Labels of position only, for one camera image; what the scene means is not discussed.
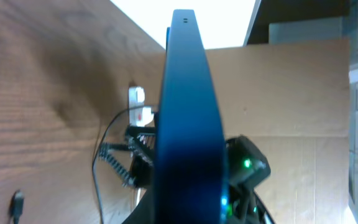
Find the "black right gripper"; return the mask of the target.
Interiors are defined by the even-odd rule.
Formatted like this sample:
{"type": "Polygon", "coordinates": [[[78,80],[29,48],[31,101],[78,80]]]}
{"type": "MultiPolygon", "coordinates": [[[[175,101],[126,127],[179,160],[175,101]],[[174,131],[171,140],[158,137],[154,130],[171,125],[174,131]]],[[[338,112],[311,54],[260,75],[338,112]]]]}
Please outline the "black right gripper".
{"type": "Polygon", "coordinates": [[[98,159],[109,164],[122,180],[123,186],[147,189],[152,185],[154,167],[141,156],[153,156],[155,146],[155,127],[128,126],[125,132],[126,144],[103,142],[98,149],[98,159]],[[132,163],[128,171],[112,154],[113,151],[132,149],[132,163]]]}

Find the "blue screen smartphone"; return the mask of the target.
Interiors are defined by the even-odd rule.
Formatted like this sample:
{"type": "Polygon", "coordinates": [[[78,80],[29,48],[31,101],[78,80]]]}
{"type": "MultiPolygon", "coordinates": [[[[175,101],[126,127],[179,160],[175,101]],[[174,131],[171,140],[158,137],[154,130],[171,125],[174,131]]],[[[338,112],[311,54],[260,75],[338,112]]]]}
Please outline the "blue screen smartphone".
{"type": "Polygon", "coordinates": [[[156,223],[223,223],[227,155],[195,12],[176,9],[167,32],[154,163],[156,223]]]}

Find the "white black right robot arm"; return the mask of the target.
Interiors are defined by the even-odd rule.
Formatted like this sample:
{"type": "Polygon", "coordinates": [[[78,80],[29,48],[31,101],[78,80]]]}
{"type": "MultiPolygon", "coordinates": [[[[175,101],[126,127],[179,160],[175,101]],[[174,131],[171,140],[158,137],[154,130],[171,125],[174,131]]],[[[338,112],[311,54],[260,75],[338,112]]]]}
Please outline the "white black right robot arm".
{"type": "MultiPolygon", "coordinates": [[[[154,171],[155,127],[128,126],[124,144],[101,141],[95,159],[109,164],[125,186],[151,188],[154,171]]],[[[226,140],[229,159],[227,223],[274,223],[255,187],[269,177],[267,158],[247,137],[226,140]]]]}

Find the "white power strip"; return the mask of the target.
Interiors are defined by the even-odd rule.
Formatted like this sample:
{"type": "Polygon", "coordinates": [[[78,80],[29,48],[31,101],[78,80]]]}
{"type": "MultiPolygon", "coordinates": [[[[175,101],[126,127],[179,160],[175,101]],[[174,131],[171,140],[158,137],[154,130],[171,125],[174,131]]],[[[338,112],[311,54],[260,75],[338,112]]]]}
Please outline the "white power strip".
{"type": "Polygon", "coordinates": [[[128,90],[129,97],[129,124],[131,126],[144,127],[154,119],[151,106],[146,106],[145,91],[141,86],[131,86],[128,90]]]}

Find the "brown cardboard panel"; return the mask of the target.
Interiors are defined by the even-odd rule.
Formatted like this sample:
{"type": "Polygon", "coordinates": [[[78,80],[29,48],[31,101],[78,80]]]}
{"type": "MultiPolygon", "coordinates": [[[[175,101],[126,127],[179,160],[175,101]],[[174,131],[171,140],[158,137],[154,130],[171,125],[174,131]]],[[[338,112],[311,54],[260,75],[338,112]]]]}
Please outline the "brown cardboard panel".
{"type": "Polygon", "coordinates": [[[344,223],[349,43],[318,40],[208,50],[226,136],[267,157],[257,193],[277,223],[344,223]]]}

